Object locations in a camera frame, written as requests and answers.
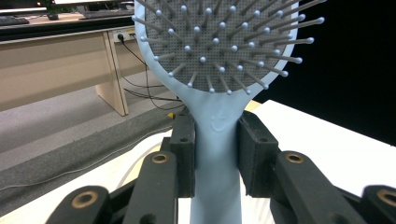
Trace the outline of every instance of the power outlet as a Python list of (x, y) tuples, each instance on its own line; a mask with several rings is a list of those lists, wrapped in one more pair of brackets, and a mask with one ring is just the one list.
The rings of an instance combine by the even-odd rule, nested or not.
[(119, 35), (123, 36), (124, 41), (133, 40), (134, 39), (134, 28), (132, 29), (122, 29), (113, 31), (113, 39), (114, 43), (121, 42), (119, 40)]

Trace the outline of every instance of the white table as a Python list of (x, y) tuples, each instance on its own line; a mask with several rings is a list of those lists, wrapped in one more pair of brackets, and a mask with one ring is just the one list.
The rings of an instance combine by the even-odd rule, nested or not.
[[(396, 188), (395, 147), (273, 101), (258, 106), (253, 112), (278, 140), (281, 150), (304, 153), (335, 186), (358, 196), (367, 185)], [(0, 217), (0, 223), (43, 223), (68, 193), (83, 186), (99, 185), (113, 191), (122, 183), (134, 179), (139, 169), (139, 158), (151, 150), (157, 150), (156, 146), (163, 137), (169, 135), (161, 133), (145, 139), (115, 160)], [(258, 221), (254, 217), (254, 208), (257, 207), (264, 213), (261, 223), (273, 223), (268, 200), (244, 197), (242, 202), (244, 223)], [(182, 201), (180, 208), (183, 212), (179, 212), (179, 223), (187, 223), (189, 202)]]

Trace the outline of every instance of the hairbrush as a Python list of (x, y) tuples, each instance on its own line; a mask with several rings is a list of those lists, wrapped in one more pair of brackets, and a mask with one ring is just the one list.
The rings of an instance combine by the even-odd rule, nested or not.
[(299, 12), (326, 0), (136, 0), (135, 31), (154, 75), (196, 122), (191, 223), (241, 223), (237, 121), (283, 71), (297, 29), (321, 24)]

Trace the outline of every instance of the cable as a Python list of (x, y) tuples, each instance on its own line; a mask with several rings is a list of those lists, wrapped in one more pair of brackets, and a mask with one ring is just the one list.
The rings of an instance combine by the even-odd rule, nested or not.
[[(131, 90), (128, 90), (128, 89), (124, 89), (125, 91), (127, 91), (128, 93), (130, 93), (130, 94), (132, 94), (132, 95), (135, 95), (135, 96), (137, 96), (137, 97), (142, 97), (142, 98), (146, 98), (146, 99), (148, 99), (149, 98), (149, 96), (148, 95), (146, 95), (146, 94), (142, 94), (142, 93), (140, 93), (140, 92), (137, 92), (137, 91), (131, 91)], [(180, 100), (178, 100), (178, 99), (169, 99), (169, 98), (162, 98), (162, 97), (158, 97), (158, 96), (153, 96), (153, 97), (151, 97), (152, 99), (154, 99), (154, 100), (163, 100), (163, 101), (176, 101), (176, 102), (181, 102)]]
[[(126, 79), (125, 77), (123, 77), (123, 79), (125, 79), (125, 81), (127, 81), (129, 84), (136, 86), (136, 87), (143, 87), (146, 88), (147, 86), (140, 86), (140, 85), (136, 85), (134, 83), (132, 83), (131, 81), (129, 81), (128, 79)], [(154, 85), (154, 86), (149, 86), (149, 88), (153, 88), (153, 87), (164, 87), (164, 85)]]
[[(183, 106), (184, 104), (182, 104), (182, 105), (177, 105), (177, 106), (170, 107), (170, 108), (163, 108), (163, 107), (160, 107), (160, 106), (158, 106), (158, 105), (156, 105), (156, 104), (154, 103), (153, 99), (155, 100), (155, 97), (152, 97), (152, 96), (151, 96), (151, 93), (149, 92), (150, 86), (149, 86), (148, 65), (147, 65), (145, 62), (143, 62), (142, 59), (140, 59), (135, 53), (133, 53), (133, 52), (125, 45), (125, 41), (124, 41), (123, 35), (118, 35), (117, 38), (121, 41), (121, 44), (122, 44), (126, 49), (129, 50), (129, 52), (131, 52), (142, 64), (145, 65), (146, 88), (147, 88), (147, 91), (148, 91), (148, 98), (149, 98), (150, 101), (154, 104), (154, 106), (157, 107), (157, 108), (159, 108), (159, 109), (161, 109), (161, 110), (172, 110), (172, 109), (176, 109), (176, 108), (179, 108), (179, 107)], [(130, 92), (130, 91), (128, 91), (128, 92), (131, 93), (131, 94), (133, 94), (133, 95), (136, 95), (136, 94), (137, 94), (137, 92)]]
[(122, 147), (122, 148), (120, 148), (120, 149), (117, 149), (117, 150), (111, 152), (110, 154), (107, 154), (106, 156), (104, 156), (104, 157), (103, 157), (102, 159), (100, 159), (99, 161), (96, 161), (96, 162), (94, 162), (94, 163), (91, 163), (90, 165), (88, 165), (88, 166), (86, 166), (86, 167), (83, 167), (83, 168), (80, 168), (80, 169), (77, 169), (77, 170), (73, 170), (73, 171), (67, 171), (67, 172), (64, 172), (64, 173), (62, 173), (62, 174), (60, 174), (60, 175), (56, 175), (56, 176), (54, 176), (54, 177), (52, 177), (52, 178), (49, 178), (49, 179), (47, 179), (47, 180), (39, 181), (39, 182), (36, 182), (36, 183), (33, 183), (33, 184), (9, 185), (9, 186), (6, 186), (6, 187), (0, 189), (0, 192), (3, 191), (3, 190), (6, 190), (6, 189), (15, 189), (15, 188), (32, 187), (32, 186), (35, 186), (35, 185), (40, 185), (40, 184), (44, 184), (44, 183), (50, 182), (51, 180), (57, 179), (57, 178), (59, 178), (59, 177), (61, 177), (61, 176), (64, 176), (64, 175), (70, 175), (70, 174), (73, 174), (73, 173), (81, 172), (81, 171), (86, 170), (86, 169), (88, 169), (88, 168), (90, 168), (90, 167), (96, 165), (97, 163), (99, 163), (99, 162), (101, 162), (101, 161), (107, 159), (108, 157), (110, 157), (110, 156), (112, 156), (112, 155), (114, 155), (114, 154), (116, 154), (116, 153), (118, 153), (118, 152), (123, 151), (125, 148), (131, 147), (131, 146), (133, 146), (133, 145), (135, 145), (135, 144), (141, 142), (144, 138), (148, 137), (149, 135), (152, 135), (152, 134), (154, 134), (154, 133), (158, 133), (158, 132), (164, 131), (164, 130), (168, 131), (168, 130), (170, 130), (171, 128), (172, 128), (172, 126), (168, 126), (168, 127), (164, 127), (164, 128), (155, 130), (155, 131), (150, 132), (150, 133), (146, 133), (145, 135), (143, 135), (142, 137), (140, 137), (139, 139), (137, 139), (137, 140), (134, 141), (133, 143), (129, 144), (128, 146)]

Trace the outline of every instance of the wooden desk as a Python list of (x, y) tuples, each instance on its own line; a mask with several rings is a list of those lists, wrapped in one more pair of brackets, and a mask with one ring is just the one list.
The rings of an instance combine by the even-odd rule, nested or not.
[[(0, 111), (95, 86), (122, 116), (129, 113), (120, 79), (145, 66), (114, 43), (113, 30), (134, 29), (130, 18), (58, 21), (31, 19), (0, 28)], [(141, 57), (135, 41), (126, 42)]]

